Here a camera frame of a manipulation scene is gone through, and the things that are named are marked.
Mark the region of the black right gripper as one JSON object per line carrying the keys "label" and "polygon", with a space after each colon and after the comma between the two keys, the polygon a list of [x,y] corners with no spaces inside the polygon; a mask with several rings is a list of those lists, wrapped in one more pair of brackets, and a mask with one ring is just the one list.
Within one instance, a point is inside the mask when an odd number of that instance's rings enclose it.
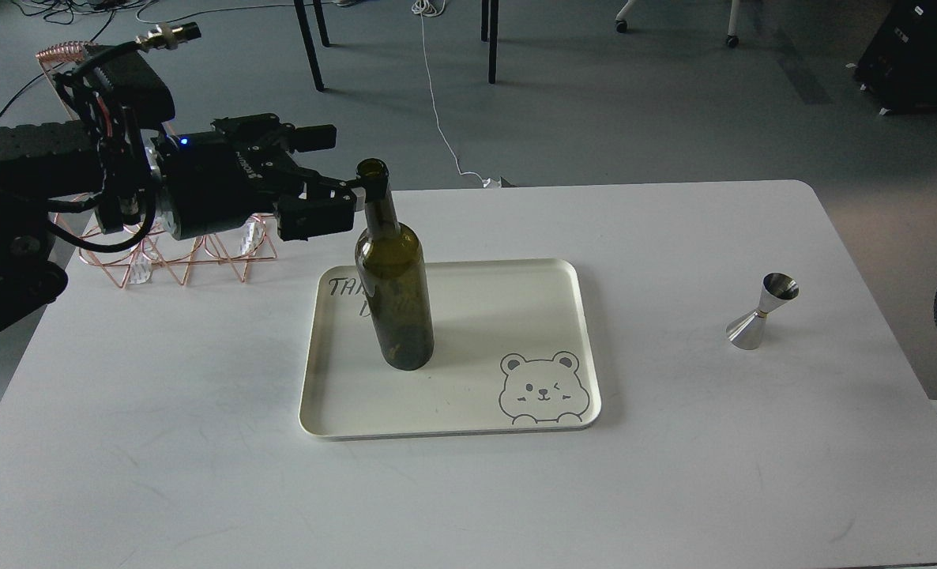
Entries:
{"label": "black right gripper", "polygon": [[282,241],[349,232],[367,191],[356,180],[323,178],[301,194],[271,187],[267,168],[292,164],[292,153],[330,150],[334,125],[296,126],[277,115],[215,119],[209,132],[170,134],[152,141],[153,173],[160,181],[158,209],[166,232],[188,240],[236,229],[276,202]]}

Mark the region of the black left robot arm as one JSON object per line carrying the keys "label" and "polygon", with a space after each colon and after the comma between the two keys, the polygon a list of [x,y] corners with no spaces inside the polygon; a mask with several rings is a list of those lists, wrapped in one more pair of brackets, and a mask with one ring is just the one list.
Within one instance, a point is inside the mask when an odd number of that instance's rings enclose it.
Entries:
{"label": "black left robot arm", "polygon": [[71,40],[36,54],[68,122],[0,126],[0,332],[54,302],[68,284],[56,240],[115,253],[144,240],[157,213],[142,133],[167,134],[168,87],[143,55],[201,36],[197,23],[157,23],[119,44]]}

